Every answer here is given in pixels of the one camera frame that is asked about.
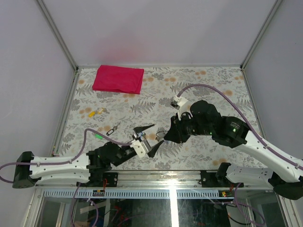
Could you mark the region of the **blue tagged key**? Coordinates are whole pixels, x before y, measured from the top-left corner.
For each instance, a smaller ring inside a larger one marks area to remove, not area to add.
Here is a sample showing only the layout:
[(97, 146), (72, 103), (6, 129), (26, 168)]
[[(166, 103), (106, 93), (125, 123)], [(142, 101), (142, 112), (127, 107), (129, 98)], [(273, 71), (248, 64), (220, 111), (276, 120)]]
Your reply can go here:
[(139, 137), (140, 137), (140, 138), (144, 138), (145, 136), (146, 136), (146, 133), (145, 133), (145, 132), (140, 132), (140, 133), (139, 133)]

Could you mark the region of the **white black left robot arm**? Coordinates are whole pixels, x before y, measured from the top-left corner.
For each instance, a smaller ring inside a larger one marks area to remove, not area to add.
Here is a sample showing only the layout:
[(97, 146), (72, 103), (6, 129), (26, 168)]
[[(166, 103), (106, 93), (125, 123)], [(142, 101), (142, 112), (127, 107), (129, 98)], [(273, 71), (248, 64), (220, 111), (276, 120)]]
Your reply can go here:
[(73, 157), (38, 157), (31, 151), (23, 152), (17, 159), (12, 187), (30, 188), (38, 185), (72, 184), (92, 187), (100, 186), (105, 178), (103, 174), (131, 158), (154, 157), (163, 143), (150, 146), (140, 133), (150, 126), (136, 127), (133, 139), (128, 143), (108, 140), (103, 146), (84, 152), (82, 145), (79, 153)]

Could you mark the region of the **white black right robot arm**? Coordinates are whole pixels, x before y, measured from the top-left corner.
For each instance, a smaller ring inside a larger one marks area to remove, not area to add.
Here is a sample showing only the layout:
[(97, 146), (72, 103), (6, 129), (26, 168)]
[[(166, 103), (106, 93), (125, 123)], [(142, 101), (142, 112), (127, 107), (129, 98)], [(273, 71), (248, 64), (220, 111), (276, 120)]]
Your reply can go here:
[(216, 182), (223, 187), (242, 183), (269, 187), (290, 200), (303, 196), (303, 164), (301, 159), (291, 157), (279, 148), (266, 142), (262, 144), (249, 126), (237, 117), (221, 116), (213, 104), (197, 101), (189, 111), (180, 111), (176, 101), (172, 106), (179, 111), (171, 117), (171, 126), (164, 139), (185, 143), (190, 136), (210, 136), (219, 145), (234, 148), (257, 159), (263, 168), (221, 163), (216, 172)]

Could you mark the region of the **black tagged key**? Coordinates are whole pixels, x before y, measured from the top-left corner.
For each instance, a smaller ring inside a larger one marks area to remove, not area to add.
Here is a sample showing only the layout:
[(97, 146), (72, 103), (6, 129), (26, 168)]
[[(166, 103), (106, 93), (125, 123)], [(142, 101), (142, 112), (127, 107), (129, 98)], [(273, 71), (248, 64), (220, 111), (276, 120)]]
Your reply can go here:
[(107, 133), (106, 135), (107, 136), (110, 136), (112, 133), (114, 133), (117, 129), (118, 129), (118, 126), (120, 125), (120, 122), (117, 123), (116, 125), (114, 125)]

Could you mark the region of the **green tagged key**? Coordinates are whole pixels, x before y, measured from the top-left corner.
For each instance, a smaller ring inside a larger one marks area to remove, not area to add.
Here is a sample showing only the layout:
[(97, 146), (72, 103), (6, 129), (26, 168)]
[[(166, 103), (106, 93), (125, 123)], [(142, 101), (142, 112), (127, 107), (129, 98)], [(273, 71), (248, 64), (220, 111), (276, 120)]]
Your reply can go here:
[(103, 137), (102, 137), (102, 136), (100, 136), (100, 135), (98, 135), (98, 134), (95, 134), (95, 137), (96, 137), (97, 139), (100, 139), (100, 140), (102, 140), (102, 139), (103, 139)]

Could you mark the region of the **folded pink cloth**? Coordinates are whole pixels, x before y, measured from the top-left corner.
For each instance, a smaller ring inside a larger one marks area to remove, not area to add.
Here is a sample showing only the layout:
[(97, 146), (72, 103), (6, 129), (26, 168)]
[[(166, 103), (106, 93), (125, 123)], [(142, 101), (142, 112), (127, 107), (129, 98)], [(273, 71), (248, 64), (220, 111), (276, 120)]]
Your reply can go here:
[(140, 94), (144, 69), (101, 65), (92, 90), (126, 94)]

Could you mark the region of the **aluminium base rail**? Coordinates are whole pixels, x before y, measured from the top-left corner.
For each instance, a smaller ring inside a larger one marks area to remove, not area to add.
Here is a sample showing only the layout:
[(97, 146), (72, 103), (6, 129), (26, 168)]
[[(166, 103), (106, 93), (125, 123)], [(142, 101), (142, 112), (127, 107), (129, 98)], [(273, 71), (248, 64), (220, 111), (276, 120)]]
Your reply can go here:
[(88, 180), (82, 180), (84, 175), (77, 173), (51, 175), (37, 181), (36, 187), (63, 188), (81, 187), (117, 188), (117, 189), (165, 189), (176, 186), (181, 189), (202, 187), (220, 188), (229, 187), (222, 184), (215, 177), (215, 170), (200, 171), (135, 171), (114, 170), (104, 173), (93, 173)]

